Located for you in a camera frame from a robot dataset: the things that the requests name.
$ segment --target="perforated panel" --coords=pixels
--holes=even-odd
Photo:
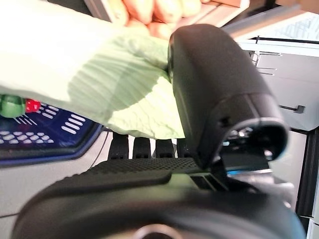
[[[171,170],[175,173],[200,172],[192,158],[118,159],[101,162],[88,172],[112,174],[150,170]]]

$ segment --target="gray surface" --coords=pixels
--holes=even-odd
[[[0,218],[0,238],[9,239],[16,216]]]
[[[0,216],[18,213],[26,201],[43,188],[88,170],[105,137],[103,132],[88,152],[76,160],[0,169]]]
[[[293,183],[295,190],[292,208],[295,208],[307,136],[290,131],[289,137],[289,144],[286,151],[278,160],[271,162],[270,167],[275,176]]]

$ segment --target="white slot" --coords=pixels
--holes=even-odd
[[[23,141],[23,140],[25,140],[25,139],[27,139],[27,138],[28,138],[28,136],[26,136],[26,135],[21,135],[21,136],[19,136],[17,139]]]
[[[48,110],[48,109],[46,109],[45,111],[47,111],[48,113],[50,113],[50,114],[52,114],[52,115],[56,115],[56,112],[54,112],[54,111],[52,111],[52,110]]]
[[[30,137],[31,140],[37,140],[38,138],[39,138],[38,135],[34,135],[34,136],[31,136],[31,137]]]
[[[30,121],[28,121],[27,119],[24,119],[25,121],[27,121],[27,123],[29,124],[29,125],[32,125],[32,123],[30,122]]]
[[[65,125],[66,125],[66,126],[69,126],[69,127],[71,127],[71,128],[74,128],[74,129],[76,129],[76,130],[79,130],[79,129],[80,129],[79,126],[76,126],[76,125],[74,125],[74,124],[72,124],[72,123],[69,123],[69,122],[65,122]]]
[[[34,124],[34,125],[38,125],[36,122],[34,122],[33,120],[30,119],[30,121]]]
[[[10,140],[10,141],[9,141],[9,143],[11,143],[11,144],[19,143],[19,141],[18,141],[18,140],[16,140],[16,139],[13,139],[13,140]]]
[[[24,122],[24,120],[23,120],[23,119],[19,118],[19,120],[20,120],[22,123],[26,124],[26,122]]]
[[[47,118],[49,118],[49,119],[53,119],[53,116],[48,115],[47,113],[42,113],[42,115],[45,116],[45,117],[47,117]]]
[[[50,137],[47,136],[47,135],[45,135],[45,136],[42,137],[42,139],[43,139],[43,140],[48,140],[48,139],[50,139]]]
[[[0,134],[1,135],[7,135],[7,134],[9,134],[10,132],[9,131],[0,131]]]
[[[71,117],[79,120],[79,121],[82,121],[82,122],[85,122],[85,119],[83,117],[80,117],[80,116],[77,116],[77,115],[74,115],[74,114],[71,114]]]
[[[52,109],[52,110],[54,110],[54,111],[59,111],[59,109],[58,108],[56,108],[56,107],[53,107],[53,106],[48,106],[50,109]]]
[[[21,122],[18,121],[17,118],[14,118],[14,120],[15,120],[18,124],[21,124]]]
[[[11,139],[14,139],[14,135],[13,134],[9,134],[9,135],[6,135],[6,136],[4,136],[4,137],[2,137],[4,140],[7,140],[7,141],[9,141],[9,140],[11,140]]]
[[[26,117],[26,118],[28,118],[29,121],[31,121],[34,125],[38,125],[36,122],[34,122],[32,119],[30,119],[29,116],[27,116],[27,115],[23,115],[23,116]]]
[[[80,121],[77,121],[77,120],[75,120],[75,119],[69,118],[68,120],[69,120],[70,122],[74,123],[74,124],[79,125],[79,126],[82,126],[82,125],[83,125]]]
[[[72,130],[72,129],[68,128],[68,127],[61,126],[61,128],[62,128],[63,130],[65,130],[65,131],[67,131],[67,132],[71,133],[71,134],[76,134],[76,131],[74,131],[74,130]]]

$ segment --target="light green sleeve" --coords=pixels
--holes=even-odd
[[[0,0],[0,22],[0,94],[135,137],[184,137],[167,41],[39,0]]]

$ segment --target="white cabinet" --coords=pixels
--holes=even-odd
[[[279,105],[290,127],[312,130],[319,126],[319,57],[292,54],[261,54],[257,68]]]
[[[309,222],[309,228],[307,233],[307,239],[319,238],[319,225],[316,225],[312,220]]]

